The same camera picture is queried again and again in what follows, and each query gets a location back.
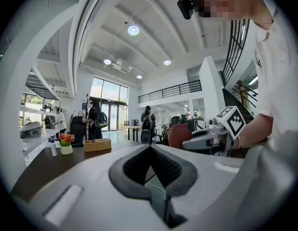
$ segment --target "railing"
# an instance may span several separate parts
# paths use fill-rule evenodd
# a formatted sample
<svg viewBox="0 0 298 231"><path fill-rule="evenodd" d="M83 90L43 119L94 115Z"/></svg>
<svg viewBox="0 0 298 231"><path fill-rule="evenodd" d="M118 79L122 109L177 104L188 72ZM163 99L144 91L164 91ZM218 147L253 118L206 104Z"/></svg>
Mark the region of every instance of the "railing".
<svg viewBox="0 0 298 231"><path fill-rule="evenodd" d="M224 86L230 80L241 57L249 27L249 20L231 21L230 41L228 54L223 69L222 80Z"/></svg>
<svg viewBox="0 0 298 231"><path fill-rule="evenodd" d="M181 95L191 92L201 91L200 80L191 81L181 85L157 90L138 97L138 103L148 102L156 99L168 98L175 95Z"/></svg>
<svg viewBox="0 0 298 231"><path fill-rule="evenodd" d="M257 102L257 99L255 99L253 95L258 96L258 93L256 93L251 88L242 85L241 81L238 81L237 85L235 85L234 87L235 88L232 88L232 90L234 90L236 93L240 95L241 102L245 106L245 108L248 109L246 101L248 101L251 105L253 105L256 108L256 105L248 97L251 97L253 100Z"/></svg>

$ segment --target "potted plant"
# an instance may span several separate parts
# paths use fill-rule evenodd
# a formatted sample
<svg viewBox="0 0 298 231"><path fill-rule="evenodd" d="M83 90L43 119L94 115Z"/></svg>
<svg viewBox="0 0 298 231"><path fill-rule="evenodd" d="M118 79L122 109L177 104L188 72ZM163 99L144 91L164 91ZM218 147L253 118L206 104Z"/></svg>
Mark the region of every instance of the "potted plant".
<svg viewBox="0 0 298 231"><path fill-rule="evenodd" d="M61 140L61 154L68 155L73 153L71 142L74 141L74 134L62 133L58 138Z"/></svg>

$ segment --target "red chair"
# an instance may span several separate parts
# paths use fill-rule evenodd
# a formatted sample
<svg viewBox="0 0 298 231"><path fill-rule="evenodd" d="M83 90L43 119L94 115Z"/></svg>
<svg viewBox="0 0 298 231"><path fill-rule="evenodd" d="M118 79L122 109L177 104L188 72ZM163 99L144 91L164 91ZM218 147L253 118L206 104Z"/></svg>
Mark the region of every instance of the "red chair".
<svg viewBox="0 0 298 231"><path fill-rule="evenodd" d="M170 147L182 148L182 142L193 138L192 132L186 124L174 124L170 128L168 142Z"/></svg>

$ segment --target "bottle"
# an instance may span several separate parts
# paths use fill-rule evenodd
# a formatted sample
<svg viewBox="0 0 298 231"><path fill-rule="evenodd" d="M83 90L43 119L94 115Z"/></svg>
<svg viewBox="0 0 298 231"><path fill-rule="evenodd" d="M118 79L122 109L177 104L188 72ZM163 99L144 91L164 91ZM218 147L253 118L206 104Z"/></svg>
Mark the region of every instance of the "bottle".
<svg viewBox="0 0 298 231"><path fill-rule="evenodd" d="M55 140L54 140L54 136L51 137L51 151L52 151L52 156L57 156L57 150L55 147Z"/></svg>

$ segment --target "wooden table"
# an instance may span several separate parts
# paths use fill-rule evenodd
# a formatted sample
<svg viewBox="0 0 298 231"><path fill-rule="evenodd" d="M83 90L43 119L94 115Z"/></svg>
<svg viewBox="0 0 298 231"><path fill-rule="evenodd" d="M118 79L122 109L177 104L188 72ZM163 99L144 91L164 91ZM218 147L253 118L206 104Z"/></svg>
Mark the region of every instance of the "wooden table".
<svg viewBox="0 0 298 231"><path fill-rule="evenodd" d="M130 129L133 129L133 141L135 141L135 130L136 130L136 141L138 142L138 130L141 126L125 126L128 129L128 140L130 140Z"/></svg>
<svg viewBox="0 0 298 231"><path fill-rule="evenodd" d="M108 150L87 153L84 152L83 147L79 147L73 148L73 153L70 155L62 155L60 149L57 148L56 157L52 156L51 148L46 147L22 173L14 185L11 195L17 196L28 203L44 185L59 177L76 164L95 156L100 156L135 145L140 145L140 143L135 141L124 141L112 144L112 148ZM147 181L153 176L154 171L150 167L146 176Z"/></svg>

